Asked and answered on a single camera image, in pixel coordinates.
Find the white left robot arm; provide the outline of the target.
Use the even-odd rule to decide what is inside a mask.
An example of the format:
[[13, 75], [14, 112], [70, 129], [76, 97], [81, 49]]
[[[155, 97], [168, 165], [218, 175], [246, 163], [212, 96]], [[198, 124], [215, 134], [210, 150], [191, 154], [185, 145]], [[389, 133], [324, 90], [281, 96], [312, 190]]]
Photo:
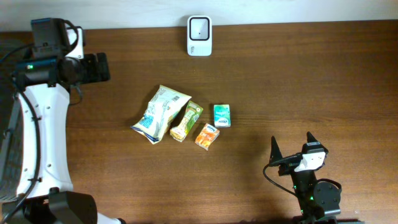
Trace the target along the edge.
[[109, 80], [104, 53], [22, 60], [12, 74], [16, 102], [1, 146], [4, 223], [121, 223], [75, 192], [68, 171], [70, 89]]

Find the green snack stick pack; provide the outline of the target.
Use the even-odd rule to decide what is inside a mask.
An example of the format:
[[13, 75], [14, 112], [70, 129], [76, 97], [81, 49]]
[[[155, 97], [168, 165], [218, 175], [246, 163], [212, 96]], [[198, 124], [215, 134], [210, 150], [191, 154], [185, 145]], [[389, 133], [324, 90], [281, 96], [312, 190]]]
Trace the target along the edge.
[[188, 133], [199, 119], [202, 112], [203, 108], [200, 105], [194, 103], [193, 101], [189, 101], [181, 122], [178, 126], [173, 127], [170, 130], [170, 135], [175, 140], [182, 142], [187, 137]]

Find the green tissue pack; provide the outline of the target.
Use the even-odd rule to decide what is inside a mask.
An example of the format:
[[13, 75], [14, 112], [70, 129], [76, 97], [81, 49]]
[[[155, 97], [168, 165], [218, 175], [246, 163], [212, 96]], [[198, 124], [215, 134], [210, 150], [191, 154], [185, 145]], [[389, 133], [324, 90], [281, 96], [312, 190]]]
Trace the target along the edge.
[[231, 113], [229, 105], [214, 105], [214, 124], [216, 128], [228, 128], [231, 126]]

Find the orange tissue pack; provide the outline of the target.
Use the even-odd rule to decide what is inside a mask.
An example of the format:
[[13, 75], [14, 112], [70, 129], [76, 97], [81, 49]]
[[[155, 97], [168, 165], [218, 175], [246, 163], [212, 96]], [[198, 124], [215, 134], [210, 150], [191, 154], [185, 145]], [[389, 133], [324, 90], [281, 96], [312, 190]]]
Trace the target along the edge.
[[199, 135], [195, 139], [195, 144], [202, 147], [206, 151], [214, 140], [220, 135], [220, 131], [214, 126], [206, 123]]

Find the white chips bag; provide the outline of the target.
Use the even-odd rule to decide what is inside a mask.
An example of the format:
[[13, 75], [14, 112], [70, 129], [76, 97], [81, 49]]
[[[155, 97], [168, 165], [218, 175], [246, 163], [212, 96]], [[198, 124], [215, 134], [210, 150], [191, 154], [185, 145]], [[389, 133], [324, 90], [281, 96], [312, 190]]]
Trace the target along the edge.
[[148, 102], [143, 117], [131, 129], [145, 136], [152, 144], [160, 142], [171, 122], [192, 97], [160, 85]]

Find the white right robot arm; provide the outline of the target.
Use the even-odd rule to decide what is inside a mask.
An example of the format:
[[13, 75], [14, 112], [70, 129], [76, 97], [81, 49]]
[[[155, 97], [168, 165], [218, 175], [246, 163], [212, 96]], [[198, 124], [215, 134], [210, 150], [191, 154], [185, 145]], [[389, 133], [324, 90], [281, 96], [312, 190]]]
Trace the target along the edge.
[[[318, 179], [315, 172], [325, 165], [328, 149], [311, 132], [302, 150], [284, 157], [276, 138], [271, 137], [269, 163], [263, 168], [264, 177], [281, 190], [293, 195], [300, 207], [301, 215], [293, 217], [294, 223], [361, 223], [357, 219], [337, 219], [341, 213], [342, 185], [331, 179]], [[273, 181], [266, 174], [269, 167], [278, 167], [278, 175], [289, 175], [293, 189], [289, 190]]]

